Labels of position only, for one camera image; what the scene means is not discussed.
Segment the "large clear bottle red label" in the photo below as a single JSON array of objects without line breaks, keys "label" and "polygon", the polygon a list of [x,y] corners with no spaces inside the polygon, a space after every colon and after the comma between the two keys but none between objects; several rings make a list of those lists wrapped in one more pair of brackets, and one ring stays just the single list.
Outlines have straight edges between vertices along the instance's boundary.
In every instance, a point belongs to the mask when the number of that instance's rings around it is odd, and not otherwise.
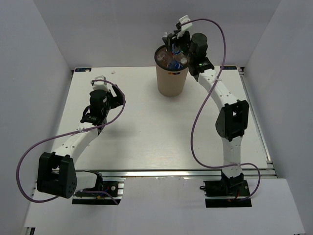
[{"label": "large clear bottle red label", "polygon": [[172,57],[170,56],[170,54],[165,51],[165,50],[162,50],[160,51],[157,56],[156,56],[156,60],[160,63],[163,63],[163,64],[168,64],[171,62],[172,60]]}]

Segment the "clear bottle blue label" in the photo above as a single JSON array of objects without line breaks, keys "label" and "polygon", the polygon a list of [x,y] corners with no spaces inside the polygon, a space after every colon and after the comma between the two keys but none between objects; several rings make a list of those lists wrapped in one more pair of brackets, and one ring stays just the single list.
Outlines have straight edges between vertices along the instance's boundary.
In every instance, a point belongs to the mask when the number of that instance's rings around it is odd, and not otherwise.
[{"label": "clear bottle blue label", "polygon": [[187,60],[186,56],[183,53],[181,53],[180,51],[178,51],[178,52],[172,52],[171,51],[168,53],[172,57],[171,62],[167,64],[167,67],[169,69],[178,70],[178,69],[182,69],[184,66],[187,65],[188,60]]}]

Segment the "orange juice bottle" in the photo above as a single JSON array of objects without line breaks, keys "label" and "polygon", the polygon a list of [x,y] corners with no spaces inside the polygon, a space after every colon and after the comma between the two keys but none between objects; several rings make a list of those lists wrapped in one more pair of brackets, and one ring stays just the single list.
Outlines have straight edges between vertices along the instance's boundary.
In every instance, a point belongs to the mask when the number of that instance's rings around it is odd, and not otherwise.
[{"label": "orange juice bottle", "polygon": [[173,72],[173,71],[171,71],[171,72],[168,72],[168,74],[169,74],[169,75],[179,75],[180,72]]}]

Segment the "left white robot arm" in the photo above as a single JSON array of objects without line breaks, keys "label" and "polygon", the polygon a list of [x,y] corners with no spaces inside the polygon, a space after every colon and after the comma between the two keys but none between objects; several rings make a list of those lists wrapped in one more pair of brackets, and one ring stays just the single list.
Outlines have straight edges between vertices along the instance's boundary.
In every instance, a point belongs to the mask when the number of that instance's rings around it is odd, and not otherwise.
[{"label": "left white robot arm", "polygon": [[37,190],[50,195],[70,198],[77,191],[88,191],[99,195],[103,191],[101,174],[84,171],[77,174],[75,163],[80,155],[109,124],[109,111],[125,106],[125,96],[116,84],[108,89],[104,80],[93,80],[89,106],[83,111],[78,129],[51,153],[39,158]]}]

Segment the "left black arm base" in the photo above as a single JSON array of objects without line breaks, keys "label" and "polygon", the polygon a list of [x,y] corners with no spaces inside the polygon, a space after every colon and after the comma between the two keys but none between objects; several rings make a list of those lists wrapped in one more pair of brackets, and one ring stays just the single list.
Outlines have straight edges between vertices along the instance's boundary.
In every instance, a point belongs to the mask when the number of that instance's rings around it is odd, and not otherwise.
[{"label": "left black arm base", "polygon": [[95,171],[77,173],[78,185],[73,194],[73,205],[119,205],[123,182],[103,177]]}]

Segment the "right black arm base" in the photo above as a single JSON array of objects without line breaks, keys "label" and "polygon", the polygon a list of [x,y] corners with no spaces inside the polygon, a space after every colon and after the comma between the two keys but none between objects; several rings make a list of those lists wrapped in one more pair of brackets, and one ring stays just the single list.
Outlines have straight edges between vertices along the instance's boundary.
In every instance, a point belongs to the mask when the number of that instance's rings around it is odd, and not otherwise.
[{"label": "right black arm base", "polygon": [[251,208],[250,191],[243,173],[227,178],[222,173],[220,180],[204,181],[200,190],[205,193],[207,208]]}]

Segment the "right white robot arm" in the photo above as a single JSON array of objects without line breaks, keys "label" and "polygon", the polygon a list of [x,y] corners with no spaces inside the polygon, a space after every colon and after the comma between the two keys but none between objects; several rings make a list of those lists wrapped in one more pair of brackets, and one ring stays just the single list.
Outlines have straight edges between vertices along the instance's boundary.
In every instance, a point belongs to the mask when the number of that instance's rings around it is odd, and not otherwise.
[{"label": "right white robot arm", "polygon": [[162,40],[167,50],[183,54],[190,74],[207,90],[208,97],[219,110],[215,128],[223,143],[221,190],[226,195],[233,195],[244,181],[241,143],[248,125],[249,104],[234,96],[221,81],[221,71],[215,71],[206,55],[208,44],[204,34],[190,35],[189,31],[181,33],[176,30]]}]

